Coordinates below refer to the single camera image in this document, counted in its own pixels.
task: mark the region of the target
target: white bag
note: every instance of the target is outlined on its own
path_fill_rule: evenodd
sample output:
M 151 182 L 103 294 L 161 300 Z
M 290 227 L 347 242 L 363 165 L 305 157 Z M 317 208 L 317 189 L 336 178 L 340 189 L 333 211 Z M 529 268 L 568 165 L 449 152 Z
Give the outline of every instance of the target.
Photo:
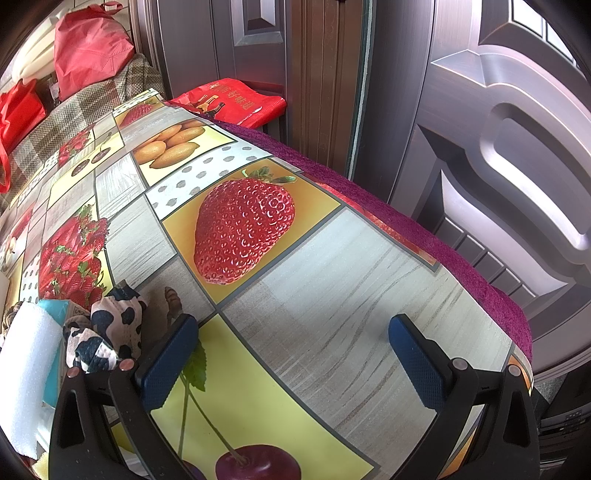
M 18 50 L 12 67 L 14 83 L 20 79 L 24 83 L 33 79 L 42 79 L 55 71 L 53 41 L 56 35 L 56 24 L 67 12 L 68 10 L 64 9 L 53 17 L 47 17 Z

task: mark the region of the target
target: red plastic bag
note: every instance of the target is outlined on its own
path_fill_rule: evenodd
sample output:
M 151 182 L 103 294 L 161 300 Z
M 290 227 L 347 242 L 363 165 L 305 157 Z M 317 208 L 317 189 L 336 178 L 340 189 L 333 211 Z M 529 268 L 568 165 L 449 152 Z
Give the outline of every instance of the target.
M 36 80 L 26 85 L 22 80 L 7 93 L 0 95 L 0 161 L 4 168 L 4 184 L 0 193 L 10 189 L 10 159 L 8 155 L 46 116 L 43 104 L 35 93 Z
M 286 102 L 280 96 L 256 93 L 240 80 L 222 79 L 201 85 L 170 103 L 229 124 L 257 128 L 281 116 Z
M 107 11 L 105 7 L 116 7 Z M 56 25 L 54 64 L 60 100 L 117 75 L 134 56 L 135 47 L 112 16 L 118 2 L 91 5 L 69 13 Z

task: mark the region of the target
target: black clamp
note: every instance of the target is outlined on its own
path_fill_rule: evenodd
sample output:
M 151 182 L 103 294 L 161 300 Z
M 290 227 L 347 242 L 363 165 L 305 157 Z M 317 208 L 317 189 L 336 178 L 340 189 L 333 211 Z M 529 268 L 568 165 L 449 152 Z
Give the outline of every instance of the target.
M 60 480 L 137 480 L 121 456 L 103 409 L 114 406 L 146 471 L 154 480 L 194 480 L 149 412 L 160 408 L 190 354 L 199 330 L 181 314 L 139 361 L 125 359 L 111 372 L 70 368 L 51 431 L 49 477 Z
M 421 401 L 437 412 L 427 432 L 392 480 L 436 480 L 462 434 L 473 406 L 484 405 L 461 467 L 449 480 L 538 480 L 540 450 L 534 409 L 522 372 L 473 369 L 450 359 L 414 323 L 399 314 L 388 336 Z

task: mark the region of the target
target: brown security door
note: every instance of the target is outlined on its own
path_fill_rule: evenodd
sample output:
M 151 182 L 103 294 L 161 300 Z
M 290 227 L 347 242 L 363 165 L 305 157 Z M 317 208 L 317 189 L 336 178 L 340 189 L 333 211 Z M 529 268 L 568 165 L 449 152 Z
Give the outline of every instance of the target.
M 342 174 L 357 111 L 364 3 L 291 2 L 290 145 Z

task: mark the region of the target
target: fruit-patterned tablecloth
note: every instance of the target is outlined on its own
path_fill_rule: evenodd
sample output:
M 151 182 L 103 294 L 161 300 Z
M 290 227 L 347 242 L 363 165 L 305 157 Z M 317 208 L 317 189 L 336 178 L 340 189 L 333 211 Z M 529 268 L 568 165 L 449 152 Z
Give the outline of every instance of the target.
M 154 90 L 56 151 L 2 215 L 0 241 L 5 310 L 88 307 L 125 280 L 148 303 L 144 351 L 169 327 L 164 287 L 177 292 L 201 322 L 196 373 L 152 416 L 208 480 L 241 478 L 227 445 L 285 480 L 389 478 L 434 418 L 389 345 L 397 313 L 449 357 L 514 363 L 531 383 L 525 356 L 428 253 Z

